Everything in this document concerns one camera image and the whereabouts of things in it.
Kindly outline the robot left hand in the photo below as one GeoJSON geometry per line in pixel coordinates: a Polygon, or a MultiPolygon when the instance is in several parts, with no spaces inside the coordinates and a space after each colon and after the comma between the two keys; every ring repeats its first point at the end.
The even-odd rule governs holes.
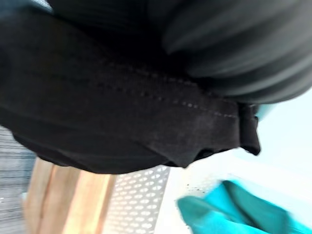
{"type": "Polygon", "coordinates": [[[309,0],[51,0],[53,12],[103,31],[146,37],[220,95],[254,103],[312,86],[309,0]]]}

